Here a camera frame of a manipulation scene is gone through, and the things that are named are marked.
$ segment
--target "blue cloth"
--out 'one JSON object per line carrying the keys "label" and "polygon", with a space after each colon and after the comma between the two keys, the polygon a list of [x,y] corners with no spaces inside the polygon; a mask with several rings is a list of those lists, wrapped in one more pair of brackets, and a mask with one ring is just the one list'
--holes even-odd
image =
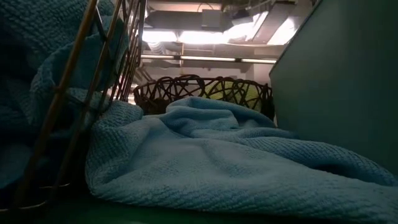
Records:
{"label": "blue cloth", "polygon": [[[0,189],[22,176],[33,153],[34,142],[54,97],[55,87],[60,83],[87,2],[0,0],[0,47],[4,47],[0,51],[3,68],[0,72]],[[98,8],[107,32],[114,6],[111,1],[102,0]],[[118,20],[114,36],[110,39],[110,55],[104,62],[98,90],[104,90],[106,79],[113,74],[112,61],[120,62],[127,48],[125,37],[120,53],[116,55],[122,32],[123,22]],[[102,47],[103,41],[93,25],[80,50],[67,90],[76,101],[83,102],[85,99]],[[97,109],[100,97],[101,93],[95,93],[90,105],[92,108]],[[68,100],[65,102],[47,143],[45,158],[40,163],[49,162],[51,166],[48,172],[42,170],[38,175],[48,176],[51,172],[55,173],[52,175],[55,177],[68,139],[75,129],[81,105]],[[92,120],[93,114],[89,112],[83,129]]]}
{"label": "blue cloth", "polygon": [[114,102],[92,129],[86,181],[98,198],[138,206],[398,222],[398,180],[382,167],[204,98],[152,116]]}

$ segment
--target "light blue blanket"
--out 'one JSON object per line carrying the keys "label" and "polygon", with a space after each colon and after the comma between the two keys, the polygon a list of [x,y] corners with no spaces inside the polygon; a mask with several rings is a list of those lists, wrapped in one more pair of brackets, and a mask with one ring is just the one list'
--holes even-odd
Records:
{"label": "light blue blanket", "polygon": [[398,222],[397,180],[382,167],[204,98],[160,116],[115,102],[93,127],[86,181],[96,197],[138,206]]}

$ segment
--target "ceiling light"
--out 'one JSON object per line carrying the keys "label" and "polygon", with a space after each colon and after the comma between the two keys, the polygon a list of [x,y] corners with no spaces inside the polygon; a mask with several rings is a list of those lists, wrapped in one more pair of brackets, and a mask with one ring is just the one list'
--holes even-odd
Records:
{"label": "ceiling light", "polygon": [[292,18],[287,18],[286,21],[276,30],[275,34],[268,41],[268,45],[284,45],[297,32]]}
{"label": "ceiling light", "polygon": [[260,26],[264,22],[268,15],[268,12],[262,12],[253,16],[252,22],[247,22],[231,27],[229,30],[224,32],[224,35],[228,39],[238,39],[246,36],[246,41],[253,38],[253,36],[260,29]]}
{"label": "ceiling light", "polygon": [[252,40],[254,38],[254,36],[258,33],[260,27],[264,23],[267,15],[268,15],[268,12],[262,12],[262,13],[259,13],[259,14],[256,14],[255,16],[253,16],[253,20],[255,22],[254,22],[253,28],[250,30],[250,32],[246,36],[246,41]]}
{"label": "ceiling light", "polygon": [[184,31],[182,32],[180,42],[185,44],[225,44],[228,39],[220,32],[203,31]]}
{"label": "ceiling light", "polygon": [[234,25],[240,25],[253,22],[253,18],[250,16],[250,13],[245,9],[240,9],[236,12],[235,15],[232,16],[232,23]]}
{"label": "ceiling light", "polygon": [[242,59],[242,62],[246,63],[265,63],[265,64],[275,64],[275,59]]}
{"label": "ceiling light", "polygon": [[174,59],[173,55],[141,55],[141,59]]}
{"label": "ceiling light", "polygon": [[172,31],[145,30],[142,40],[149,43],[175,42],[177,36]]}
{"label": "ceiling light", "polygon": [[224,58],[224,57],[201,57],[201,56],[181,56],[182,60],[202,60],[211,62],[234,62],[235,58]]}

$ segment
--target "metal wire rack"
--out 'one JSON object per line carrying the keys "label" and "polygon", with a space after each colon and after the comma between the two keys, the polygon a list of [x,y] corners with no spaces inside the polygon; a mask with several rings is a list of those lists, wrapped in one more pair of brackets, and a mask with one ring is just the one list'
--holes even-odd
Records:
{"label": "metal wire rack", "polygon": [[[76,175],[72,175],[71,177],[66,178],[65,174],[67,173],[67,170],[72,169],[73,172],[71,173],[73,174],[83,172],[82,170],[80,170],[82,166],[77,166],[75,161],[72,164],[71,158],[79,158],[79,160],[84,161],[86,150],[76,151],[76,145],[79,142],[80,136],[84,135],[84,132],[81,130],[81,126],[83,122],[85,122],[85,116],[87,112],[92,109],[90,107],[90,102],[93,98],[96,87],[100,82],[100,73],[104,68],[104,62],[106,60],[110,59],[112,61],[112,72],[108,75],[106,79],[105,88],[105,90],[109,89],[109,91],[103,91],[101,93],[99,107],[95,108],[94,120],[98,119],[99,116],[101,116],[101,113],[106,110],[106,108],[104,107],[106,100],[108,101],[107,106],[110,106],[114,99],[127,101],[130,86],[132,84],[132,79],[134,76],[134,71],[137,66],[139,66],[141,61],[141,37],[144,28],[146,1],[117,0],[114,6],[111,23],[108,27],[107,32],[105,32],[105,29],[103,27],[103,21],[101,21],[101,14],[98,9],[98,1],[99,0],[89,0],[86,5],[85,13],[78,30],[78,34],[75,38],[74,46],[68,58],[66,67],[63,71],[62,79],[60,80],[59,86],[55,89],[55,96],[47,112],[40,134],[35,142],[34,154],[30,157],[28,165],[25,168],[24,175],[21,181],[17,184],[11,206],[7,208],[0,208],[0,212],[7,212],[11,210],[28,210],[48,204],[55,198],[55,195],[57,194],[59,189],[64,189],[77,180]],[[122,20],[124,22],[124,31],[120,37],[114,37],[116,22],[118,19],[121,19],[120,16],[122,17]],[[68,85],[72,78],[72,72],[76,67],[78,56],[85,41],[85,38],[90,33],[90,30],[93,28],[93,26],[97,28],[103,41],[101,54],[99,56],[99,60],[97,61],[95,73],[90,83],[90,87],[88,89],[88,93],[86,94],[85,100],[73,101],[73,97],[68,95],[67,93]],[[110,58],[111,54],[109,49],[109,42],[112,38],[119,39],[116,55],[123,53],[123,58],[121,60],[119,69],[116,69],[116,60]],[[125,38],[128,38],[128,47],[125,52],[121,52],[121,43],[123,41],[126,41],[124,40]],[[115,84],[113,84],[113,86],[111,86],[112,78],[116,79],[116,82]],[[53,127],[56,123],[56,120],[59,117],[60,111],[62,110],[62,106],[66,102],[71,100],[73,103],[79,103],[81,106],[81,110],[80,115],[75,121],[75,125],[73,126],[73,134],[68,142],[67,150],[63,155],[60,168],[57,172],[57,177],[52,185],[39,187],[42,193],[46,195],[45,197],[42,197],[38,201],[36,200],[34,202],[31,202],[31,200],[29,200],[29,198],[31,197],[31,195],[29,195],[29,188],[35,175],[35,168],[37,167],[40,157],[46,150],[46,144],[48,142],[50,133],[52,132]]]}

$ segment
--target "metal bar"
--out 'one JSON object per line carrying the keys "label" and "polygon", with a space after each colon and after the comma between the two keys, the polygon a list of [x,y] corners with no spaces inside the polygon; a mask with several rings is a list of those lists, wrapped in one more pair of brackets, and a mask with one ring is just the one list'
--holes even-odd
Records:
{"label": "metal bar", "polygon": [[[136,18],[136,14],[138,12],[138,8],[139,7],[137,6],[136,13],[134,14],[134,19]],[[134,27],[136,26],[135,20],[133,20],[133,26]],[[137,41],[139,41],[139,37],[136,37],[136,32],[137,32],[137,29],[134,29],[134,32],[133,32],[133,34],[131,36],[132,39],[130,39],[130,43],[131,44],[130,44],[130,48],[128,50],[129,54],[127,56],[126,64],[124,65],[123,77],[122,77],[122,82],[121,82],[122,87],[119,88],[118,94],[116,95],[116,99],[119,99],[120,97],[122,97],[124,89],[127,87],[128,71],[130,69],[131,62],[132,62],[133,57],[134,57],[134,52],[135,52],[135,49],[136,49],[135,46],[137,45]]]}
{"label": "metal bar", "polygon": [[130,52],[132,52],[132,48],[135,46],[135,44],[136,44],[136,39],[137,38],[135,38],[136,37],[136,33],[137,33],[137,29],[133,29],[133,28],[135,28],[135,26],[137,25],[136,24],[136,18],[137,18],[137,13],[138,13],[138,9],[139,9],[139,7],[141,6],[141,3],[140,2],[137,2],[137,5],[136,5],[136,8],[135,8],[135,11],[134,11],[134,15],[133,15],[133,18],[132,18],[132,24],[131,24],[131,28],[130,28],[130,34],[131,34],[131,37],[129,38],[129,48],[127,49],[127,60],[126,60],[126,63],[123,65],[124,66],[124,68],[123,68],[123,74],[122,74],[122,80],[121,80],[121,87],[119,87],[119,91],[118,91],[118,93],[116,94],[116,99],[119,99],[119,97],[121,96],[121,93],[123,92],[123,88],[124,88],[124,86],[125,86],[125,82],[126,82],[126,72],[127,72],[127,69],[128,69],[128,65],[131,63],[131,54],[130,54]]}
{"label": "metal bar", "polygon": [[127,97],[129,95],[132,79],[134,78],[137,64],[141,62],[140,56],[141,56],[142,41],[140,40],[142,39],[142,34],[144,32],[145,10],[146,10],[146,2],[144,1],[143,3],[141,3],[141,10],[139,13],[138,37],[136,38],[138,40],[138,46],[134,49],[132,53],[133,64],[131,65],[132,69],[130,68],[130,70],[128,71],[129,78],[127,80],[126,89],[124,90],[124,100],[127,100]]}
{"label": "metal bar", "polygon": [[144,73],[142,67],[139,67],[139,68],[138,68],[138,71],[139,71],[139,74],[141,75],[141,77],[145,78],[145,79],[147,80],[147,82],[150,81],[150,78],[148,78],[148,77],[146,76],[146,74]]}
{"label": "metal bar", "polygon": [[276,63],[276,59],[204,57],[204,56],[188,56],[188,55],[141,55],[141,59],[197,60],[197,61],[208,61],[208,62],[261,63],[261,64],[271,64],[271,65]]}
{"label": "metal bar", "polygon": [[150,74],[145,69],[142,70],[142,73],[146,76],[145,77],[146,80],[154,81],[154,79],[150,76]]}
{"label": "metal bar", "polygon": [[[130,18],[132,9],[133,9],[133,2],[134,2],[134,0],[130,0],[130,2],[129,2],[128,13],[126,13],[126,15],[124,15],[123,33],[122,33],[122,35],[121,35],[120,38],[119,38],[119,43],[118,43],[118,46],[117,46],[117,48],[116,48],[116,54],[115,54],[115,55],[119,55],[119,54],[120,54],[121,43],[123,42],[123,39],[124,39],[124,31],[127,30],[127,25],[129,24],[129,18]],[[123,13],[125,13],[125,12],[126,12],[126,1],[125,1],[125,0],[122,1],[122,7],[123,7]],[[120,63],[120,65],[119,65],[120,67],[122,67],[122,65],[123,65],[123,62],[124,62],[123,59],[122,59],[122,62]],[[103,94],[101,95],[101,99],[100,99],[99,105],[98,105],[98,112],[97,112],[97,114],[96,114],[96,116],[95,116],[95,120],[97,120],[98,117],[100,116],[101,107],[102,107],[102,105],[103,105],[103,103],[104,103],[104,101],[105,101],[108,88],[109,88],[109,86],[110,86],[110,84],[111,84],[112,76],[115,75],[115,74],[114,74],[114,70],[115,70],[115,68],[116,68],[116,64],[117,64],[117,62],[114,61],[113,65],[112,65],[112,69],[111,69],[112,74],[110,74],[110,76],[108,77],[108,79],[107,79],[107,81],[106,81],[105,90],[103,91]],[[118,75],[118,74],[115,75],[117,80],[119,80],[119,75]]]}
{"label": "metal bar", "polygon": [[109,25],[108,33],[106,35],[108,41],[106,41],[103,44],[103,48],[101,49],[101,54],[99,55],[98,63],[97,63],[97,66],[96,66],[96,69],[95,69],[95,72],[94,72],[94,78],[92,79],[92,81],[90,83],[90,87],[88,89],[88,93],[87,93],[86,98],[85,98],[85,106],[81,110],[79,118],[76,121],[76,128],[75,128],[75,130],[73,132],[73,135],[72,135],[72,138],[70,140],[68,149],[67,149],[67,151],[66,151],[66,153],[65,153],[65,155],[63,157],[63,160],[62,160],[62,163],[61,163],[61,166],[60,166],[60,170],[58,172],[57,179],[56,179],[55,183],[53,184],[53,188],[52,188],[52,190],[50,192],[49,200],[54,198],[54,196],[55,196],[55,194],[56,194],[56,192],[58,190],[58,186],[60,185],[60,183],[61,183],[61,181],[63,179],[63,176],[66,173],[66,170],[68,168],[68,163],[69,163],[70,158],[72,157],[73,152],[74,152],[74,150],[76,148],[76,143],[77,143],[77,140],[78,140],[79,135],[80,135],[81,126],[82,126],[82,124],[83,124],[83,122],[84,122],[84,120],[86,118],[86,113],[88,112],[88,110],[90,108],[90,101],[91,101],[91,99],[92,99],[92,97],[94,95],[94,92],[95,92],[95,90],[96,90],[96,88],[98,86],[98,83],[100,82],[100,73],[102,71],[105,59],[106,59],[106,57],[108,55],[109,40],[112,38],[112,36],[114,34],[114,30],[115,30],[115,27],[116,27],[116,22],[117,22],[118,16],[119,16],[118,14],[119,14],[120,6],[121,6],[121,1],[124,1],[124,0],[118,0],[116,5],[115,5],[114,12],[113,12],[113,17],[112,17],[111,23]]}
{"label": "metal bar", "polygon": [[102,19],[101,19],[101,14],[97,7],[95,9],[94,19],[95,19],[95,25],[97,26],[98,33],[101,36],[102,41],[103,42],[107,41],[108,38],[106,36],[104,27],[102,26],[103,23],[102,23]]}
{"label": "metal bar", "polygon": [[124,67],[124,64],[125,64],[125,59],[126,59],[126,57],[127,57],[127,49],[124,51],[124,54],[123,54],[123,58],[122,58],[122,60],[121,60],[121,62],[120,62],[120,67],[119,67],[119,71],[118,71],[118,77],[116,78],[116,81],[117,81],[117,83],[115,83],[115,85],[113,85],[113,87],[112,87],[112,92],[111,92],[111,99],[110,99],[110,102],[109,102],[109,106],[110,106],[110,104],[112,104],[112,102],[113,102],[113,98],[114,98],[114,94],[115,94],[115,92],[116,92],[116,88],[119,86],[119,88],[120,88],[120,74],[122,74],[122,70],[123,70],[123,67]]}
{"label": "metal bar", "polygon": [[91,27],[91,22],[93,20],[96,5],[97,5],[97,0],[90,0],[88,3],[85,14],[83,16],[83,21],[79,27],[75,44],[73,45],[71,54],[69,55],[68,62],[63,71],[62,79],[60,81],[59,86],[57,87],[57,91],[55,92],[55,96],[51,102],[50,108],[43,122],[43,126],[40,131],[39,137],[37,138],[37,141],[35,143],[34,155],[30,157],[28,165],[26,166],[24,171],[24,176],[15,192],[14,201],[12,203],[13,209],[18,208],[19,205],[23,202],[26,191],[29,188],[30,181],[33,178],[37,161],[39,160],[40,156],[43,154],[45,150],[47,139],[50,136],[51,130],[53,129],[55,121],[63,105],[65,93],[72,76],[72,71],[76,66],[80,49]]}

